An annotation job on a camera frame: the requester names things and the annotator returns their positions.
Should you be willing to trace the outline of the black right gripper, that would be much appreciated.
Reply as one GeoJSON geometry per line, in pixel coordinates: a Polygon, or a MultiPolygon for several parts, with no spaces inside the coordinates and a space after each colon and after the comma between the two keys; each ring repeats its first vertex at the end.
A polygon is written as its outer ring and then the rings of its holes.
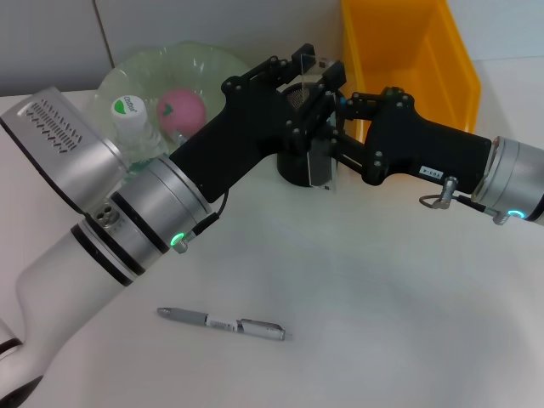
{"type": "Polygon", "coordinates": [[[471,194],[484,176],[491,140],[425,119],[399,88],[341,96],[339,118],[370,123],[365,145],[333,127],[328,148],[329,157],[370,185],[397,173],[436,184],[452,176],[458,191],[471,194]]]}

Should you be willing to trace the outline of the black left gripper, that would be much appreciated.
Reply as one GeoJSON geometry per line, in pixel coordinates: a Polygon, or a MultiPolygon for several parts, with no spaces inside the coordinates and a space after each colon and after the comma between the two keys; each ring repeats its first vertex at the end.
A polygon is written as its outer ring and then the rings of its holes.
{"type": "Polygon", "coordinates": [[[212,203],[265,157],[281,152],[306,153],[317,139],[335,144],[343,119],[330,122],[346,82],[343,63],[335,61],[313,73],[315,48],[305,43],[290,59],[272,56],[222,85],[224,108],[171,155],[170,160],[212,203]],[[296,77],[288,100],[277,90],[296,77]]]}

